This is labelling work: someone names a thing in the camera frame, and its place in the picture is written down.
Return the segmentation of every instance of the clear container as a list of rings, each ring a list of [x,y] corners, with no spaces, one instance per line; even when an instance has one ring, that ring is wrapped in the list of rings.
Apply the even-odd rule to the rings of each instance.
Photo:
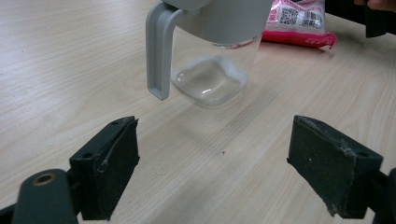
[[[174,32],[171,80],[204,105],[221,105],[248,82],[261,36],[234,45],[219,45],[180,28]]]

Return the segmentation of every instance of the wood grain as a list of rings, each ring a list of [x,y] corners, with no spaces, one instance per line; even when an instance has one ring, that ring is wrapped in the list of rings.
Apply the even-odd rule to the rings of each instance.
[[[139,118],[141,162],[110,223],[371,223],[331,217],[286,163],[293,116],[323,120],[396,167],[396,37],[327,15],[333,49],[261,43],[224,106],[146,88],[154,0],[0,2],[0,207],[113,119]]]

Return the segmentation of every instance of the jug handle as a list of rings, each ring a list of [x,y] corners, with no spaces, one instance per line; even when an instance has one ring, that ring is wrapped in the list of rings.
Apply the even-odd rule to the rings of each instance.
[[[173,32],[183,19],[198,15],[200,9],[183,10],[163,1],[156,4],[146,20],[148,90],[158,99],[169,96]]]

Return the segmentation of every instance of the finger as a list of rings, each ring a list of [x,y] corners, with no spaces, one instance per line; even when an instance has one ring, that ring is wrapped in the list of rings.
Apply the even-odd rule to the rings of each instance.
[[[396,0],[370,0],[367,6],[375,10],[396,12]]]
[[[366,1],[365,0],[354,0],[355,5],[358,6],[364,6],[366,5]]]

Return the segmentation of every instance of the pink plastic bag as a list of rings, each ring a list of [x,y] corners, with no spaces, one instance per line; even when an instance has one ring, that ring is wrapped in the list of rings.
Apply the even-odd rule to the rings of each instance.
[[[324,16],[324,0],[275,0],[262,40],[331,49],[337,37],[325,31]]]

